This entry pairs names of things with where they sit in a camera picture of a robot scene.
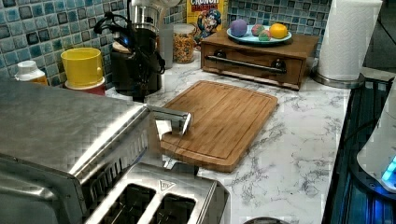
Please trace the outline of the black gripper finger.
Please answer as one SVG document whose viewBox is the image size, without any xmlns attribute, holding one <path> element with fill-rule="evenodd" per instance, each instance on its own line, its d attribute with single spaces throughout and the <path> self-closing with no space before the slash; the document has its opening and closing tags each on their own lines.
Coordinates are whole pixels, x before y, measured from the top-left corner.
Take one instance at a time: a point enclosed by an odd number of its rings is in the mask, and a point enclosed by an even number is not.
<svg viewBox="0 0 396 224">
<path fill-rule="evenodd" d="M 147 88 L 143 82 L 134 82 L 132 86 L 132 96 L 135 102 L 143 103 L 146 97 Z"/>
</svg>

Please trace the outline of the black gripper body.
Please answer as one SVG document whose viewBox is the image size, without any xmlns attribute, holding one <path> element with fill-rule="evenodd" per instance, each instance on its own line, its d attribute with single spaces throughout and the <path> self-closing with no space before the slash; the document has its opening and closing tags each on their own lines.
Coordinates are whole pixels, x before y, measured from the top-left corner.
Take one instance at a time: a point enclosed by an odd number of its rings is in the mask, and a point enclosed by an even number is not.
<svg viewBox="0 0 396 224">
<path fill-rule="evenodd" d="M 137 80 L 148 83 L 156 75 L 165 71 L 165 60 L 156 47 L 157 35 L 148 29 L 121 28 L 115 40 L 132 53 Z"/>
</svg>

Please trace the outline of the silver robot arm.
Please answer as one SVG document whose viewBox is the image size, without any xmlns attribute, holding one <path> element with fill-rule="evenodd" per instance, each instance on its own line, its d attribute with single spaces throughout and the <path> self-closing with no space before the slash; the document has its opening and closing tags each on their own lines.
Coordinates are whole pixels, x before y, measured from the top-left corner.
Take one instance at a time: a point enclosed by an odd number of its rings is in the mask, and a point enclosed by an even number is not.
<svg viewBox="0 0 396 224">
<path fill-rule="evenodd" d="M 117 93 L 144 102 L 162 87 L 165 60 L 159 52 L 159 31 L 166 9 L 180 0 L 127 0 L 124 33 L 115 39 L 127 52 L 113 46 L 110 53 L 112 84 Z"/>
</svg>

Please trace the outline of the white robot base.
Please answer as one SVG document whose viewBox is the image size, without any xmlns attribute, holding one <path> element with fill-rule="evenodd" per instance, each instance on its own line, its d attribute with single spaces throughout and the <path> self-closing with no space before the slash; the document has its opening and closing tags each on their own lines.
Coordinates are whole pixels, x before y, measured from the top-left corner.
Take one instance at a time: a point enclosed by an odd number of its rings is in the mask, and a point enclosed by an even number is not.
<svg viewBox="0 0 396 224">
<path fill-rule="evenodd" d="M 368 192 L 395 200 L 395 78 L 367 78 L 352 91 L 350 115 L 357 129 L 349 169 Z"/>
</svg>

